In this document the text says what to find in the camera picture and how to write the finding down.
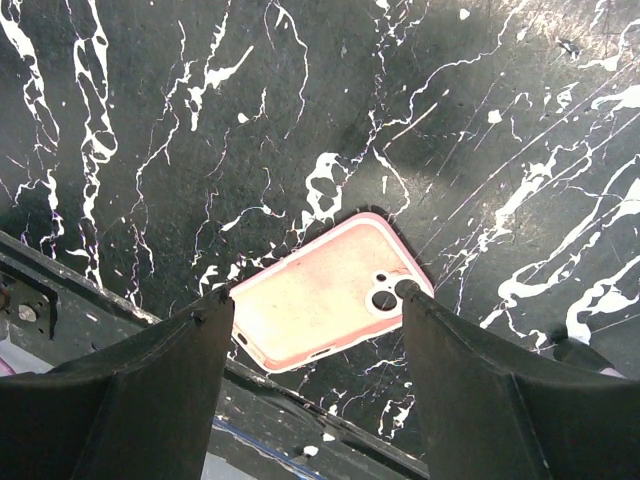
pink phone case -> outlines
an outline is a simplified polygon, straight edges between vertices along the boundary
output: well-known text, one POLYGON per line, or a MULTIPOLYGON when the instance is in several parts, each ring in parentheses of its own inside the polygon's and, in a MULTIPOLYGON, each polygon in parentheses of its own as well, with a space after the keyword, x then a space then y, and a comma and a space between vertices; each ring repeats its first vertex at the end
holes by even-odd
POLYGON ((282 373, 402 324, 402 300, 377 309, 373 295, 411 279, 433 287, 380 216, 353 216, 231 290, 233 337, 264 370, 282 373))

marbled black surface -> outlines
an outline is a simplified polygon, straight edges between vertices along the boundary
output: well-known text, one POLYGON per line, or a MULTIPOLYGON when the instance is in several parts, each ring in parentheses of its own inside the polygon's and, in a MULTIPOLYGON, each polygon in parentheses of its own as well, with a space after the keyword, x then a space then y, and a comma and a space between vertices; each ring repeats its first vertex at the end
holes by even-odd
MULTIPOLYGON (((0 5, 23 242, 167 316, 375 207, 447 307, 640 376, 637 3, 0 5)), ((421 454, 400 331, 273 378, 421 454)))

phone case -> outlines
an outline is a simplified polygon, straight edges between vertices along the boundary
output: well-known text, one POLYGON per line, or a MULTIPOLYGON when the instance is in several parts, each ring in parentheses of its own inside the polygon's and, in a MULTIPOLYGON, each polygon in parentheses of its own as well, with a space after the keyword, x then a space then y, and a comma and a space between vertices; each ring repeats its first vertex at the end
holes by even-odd
POLYGON ((398 328, 405 279, 433 296, 389 224, 355 215, 234 287, 233 337, 267 372, 292 370, 398 328))

bolt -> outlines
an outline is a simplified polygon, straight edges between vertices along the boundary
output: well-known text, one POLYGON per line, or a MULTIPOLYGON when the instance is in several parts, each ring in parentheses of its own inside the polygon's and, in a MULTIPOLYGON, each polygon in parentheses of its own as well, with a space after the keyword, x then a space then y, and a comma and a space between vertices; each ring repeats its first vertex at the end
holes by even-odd
POLYGON ((20 317, 20 320, 31 323, 38 319, 38 315, 35 310, 24 303, 18 307, 18 317, 20 317))

